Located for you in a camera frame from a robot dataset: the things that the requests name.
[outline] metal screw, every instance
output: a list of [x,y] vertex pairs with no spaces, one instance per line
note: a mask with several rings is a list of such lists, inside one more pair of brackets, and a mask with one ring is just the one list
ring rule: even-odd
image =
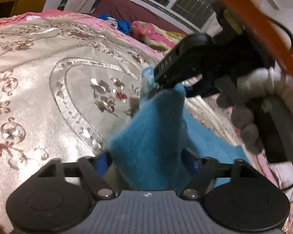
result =
[[98,191],[98,195],[100,195],[101,197],[109,197],[112,194],[113,194],[113,191],[111,189],[107,189],[107,188],[100,189]]
[[186,189],[183,191],[183,195],[186,196],[187,198],[193,198],[195,196],[198,196],[199,193],[197,190],[194,190],[194,189]]

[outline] maroon cloth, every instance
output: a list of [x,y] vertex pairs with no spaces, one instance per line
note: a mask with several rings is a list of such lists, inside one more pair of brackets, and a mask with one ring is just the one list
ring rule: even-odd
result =
[[128,21],[142,21],[156,25],[157,27],[172,32],[186,34],[178,27],[162,19],[148,9],[129,0],[101,0],[91,16],[97,17],[108,14],[112,18]]

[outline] bedspread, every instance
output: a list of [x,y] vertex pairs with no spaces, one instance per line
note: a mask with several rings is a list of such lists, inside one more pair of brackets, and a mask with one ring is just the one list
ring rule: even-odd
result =
[[[6,231],[12,229],[5,213],[10,193],[52,158],[75,162],[102,154],[107,138],[135,112],[141,71],[162,57],[84,14],[0,26],[0,224]],[[198,121],[240,144],[213,98],[185,104]]]

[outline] orange cable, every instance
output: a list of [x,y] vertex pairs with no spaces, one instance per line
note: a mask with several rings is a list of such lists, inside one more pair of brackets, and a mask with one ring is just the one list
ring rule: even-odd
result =
[[221,0],[235,13],[250,31],[265,45],[275,57],[282,70],[293,77],[293,56],[286,48],[276,30],[250,0]]

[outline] blue clothing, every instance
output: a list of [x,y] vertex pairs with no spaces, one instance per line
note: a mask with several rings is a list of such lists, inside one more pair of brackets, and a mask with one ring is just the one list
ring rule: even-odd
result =
[[[97,16],[97,18],[102,19],[104,21],[107,20],[108,17],[109,17],[108,14]],[[124,34],[129,34],[131,32],[130,23],[128,21],[116,19],[116,22],[117,22],[117,30],[121,31]]]
[[[109,151],[117,168],[132,189],[182,190],[191,175],[181,160],[181,151],[190,148],[198,156],[233,163],[247,157],[202,126],[184,107],[182,84],[163,90],[148,99],[156,83],[153,68],[143,70],[139,111],[119,134],[109,141]],[[216,185],[228,182],[218,179]]]

